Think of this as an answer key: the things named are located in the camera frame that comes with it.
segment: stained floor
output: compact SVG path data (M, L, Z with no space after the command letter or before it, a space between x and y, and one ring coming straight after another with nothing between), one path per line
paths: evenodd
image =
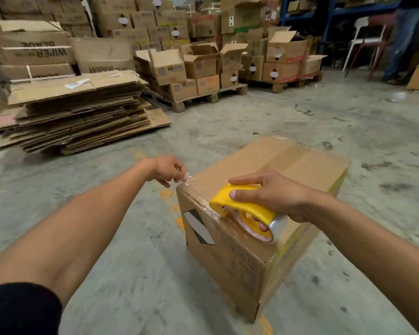
M419 245L419 92L389 102L405 89L366 76L326 71L321 83L281 94L250 89L167 112L170 128L69 157L0 152L0 251L137 158L173 153L195 174L267 134L349 155L339 197ZM323 234L247 325L187 252L178 217L175 192L146 184L68 304L60 334L415 334Z

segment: person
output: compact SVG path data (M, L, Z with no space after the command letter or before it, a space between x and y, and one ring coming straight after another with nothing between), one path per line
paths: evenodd
M382 78L382 81L394 85L407 80L399 73L408 69L413 55L413 45L419 31L419 0L401 0L396 9L396 23L397 32L390 52L391 60Z
M146 181L185 181L173 156L144 159L75 197L0 254L0 334L56 334L62 310L115 235ZM257 184L230 197L311 222L419 332L419 247L344 202L276 172L229 179Z

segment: jeans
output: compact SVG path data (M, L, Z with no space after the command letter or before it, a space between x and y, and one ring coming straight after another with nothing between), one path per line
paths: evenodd
M413 38L419 24L419 8L398 8L396 10L397 32L391 48L390 64L385 69L385 80L398 78L410 63Z

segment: tape dispenser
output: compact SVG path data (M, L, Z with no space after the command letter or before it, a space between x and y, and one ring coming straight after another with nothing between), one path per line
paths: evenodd
M251 184L231 185L226 184L211 199L209 206L221 216L231 214L239 225L250 235L265 243L276 242L280 232L287 223L287 216L277 214L256 203L242 203L233 201L229 193L235 189L257 190L261 187ZM259 222L268 227L266 231L259 228Z

